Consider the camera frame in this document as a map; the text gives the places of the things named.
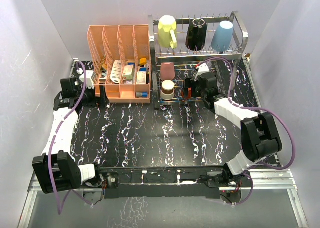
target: black marble tabletop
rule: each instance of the black marble tabletop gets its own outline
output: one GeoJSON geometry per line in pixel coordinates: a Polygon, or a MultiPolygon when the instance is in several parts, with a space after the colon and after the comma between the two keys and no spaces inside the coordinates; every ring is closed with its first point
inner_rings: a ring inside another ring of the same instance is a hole
{"type": "MultiPolygon", "coordinates": [[[[87,69],[92,61],[84,61],[87,69]]],[[[220,88],[230,82],[230,68],[218,61],[220,88]]],[[[243,60],[237,73],[234,100],[257,106],[243,60]]],[[[241,132],[204,104],[108,104],[82,108],[74,128],[71,155],[78,164],[100,167],[224,165],[241,149],[241,132]]],[[[276,164],[271,157],[268,163],[276,164]]]]}

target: dish rack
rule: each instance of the dish rack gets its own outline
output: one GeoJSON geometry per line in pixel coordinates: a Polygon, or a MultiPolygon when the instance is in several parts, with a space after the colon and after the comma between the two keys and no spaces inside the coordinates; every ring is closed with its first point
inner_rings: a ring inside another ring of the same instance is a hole
{"type": "MultiPolygon", "coordinates": [[[[196,17],[188,16],[184,18],[175,18],[177,23],[177,47],[176,48],[163,48],[158,43],[158,24],[159,20],[153,19],[152,15],[148,15],[149,26],[149,46],[150,46],[150,59],[152,68],[152,93],[154,108],[159,109],[160,105],[171,105],[173,103],[186,104],[190,101],[199,101],[201,98],[191,98],[186,100],[182,97],[182,90],[184,85],[184,78],[195,76],[195,65],[199,61],[206,60],[210,57],[223,57],[233,61],[233,73],[237,74],[238,64],[243,56],[246,45],[248,43],[248,31],[245,24],[240,17],[238,11],[233,11],[229,16],[225,14],[222,16],[214,14],[210,17],[200,16],[207,23],[205,47],[199,51],[192,51],[186,47],[186,38],[189,27],[189,22],[196,17]],[[216,51],[211,46],[212,38],[215,34],[215,28],[221,21],[228,20],[233,22],[233,36],[230,46],[224,52],[216,51]],[[160,67],[162,62],[174,62],[175,67],[175,96],[167,101],[160,97],[160,89],[162,80],[160,79],[160,67]]],[[[211,62],[210,69],[216,69],[218,66],[211,62]]]]}
{"type": "Polygon", "coordinates": [[[147,58],[149,73],[150,46],[148,25],[90,25],[87,33],[90,52],[95,71],[94,86],[96,95],[100,95],[100,85],[105,86],[106,95],[110,102],[121,103],[149,103],[151,100],[151,82],[137,84],[137,71],[139,59],[147,58]],[[121,74],[128,60],[135,62],[135,74],[132,84],[126,84],[121,76],[120,83],[114,83],[110,79],[115,60],[121,60],[121,74]],[[106,81],[101,82],[102,65],[107,64],[106,81]],[[136,92],[147,92],[147,97],[136,98],[136,92]]]}

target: mug handle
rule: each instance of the mug handle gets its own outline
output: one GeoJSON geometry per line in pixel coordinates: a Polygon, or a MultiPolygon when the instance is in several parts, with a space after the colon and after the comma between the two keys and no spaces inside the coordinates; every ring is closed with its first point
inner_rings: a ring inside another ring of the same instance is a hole
{"type": "Polygon", "coordinates": [[[171,46],[171,48],[174,49],[174,48],[176,48],[177,45],[178,45],[175,31],[174,31],[173,29],[171,29],[171,30],[170,30],[170,34],[171,34],[171,38],[172,38],[172,41],[170,41],[170,46],[171,46]]]}

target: gray floor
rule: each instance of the gray floor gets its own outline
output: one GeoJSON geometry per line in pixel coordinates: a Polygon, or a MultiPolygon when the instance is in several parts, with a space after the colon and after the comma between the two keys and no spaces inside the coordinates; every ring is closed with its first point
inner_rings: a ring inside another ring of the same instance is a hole
{"type": "Polygon", "coordinates": [[[60,216],[55,196],[39,192],[29,227],[293,228],[298,224],[287,190],[279,189],[254,190],[235,208],[201,197],[105,199],[91,208],[71,193],[60,216]]]}

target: yellow mug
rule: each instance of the yellow mug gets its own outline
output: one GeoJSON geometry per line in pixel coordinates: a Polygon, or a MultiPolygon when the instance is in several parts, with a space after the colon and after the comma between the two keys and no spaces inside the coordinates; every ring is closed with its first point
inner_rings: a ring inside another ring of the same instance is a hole
{"type": "Polygon", "coordinates": [[[158,41],[160,46],[166,48],[176,48],[177,42],[177,22],[174,16],[163,15],[158,24],[158,41]]]}

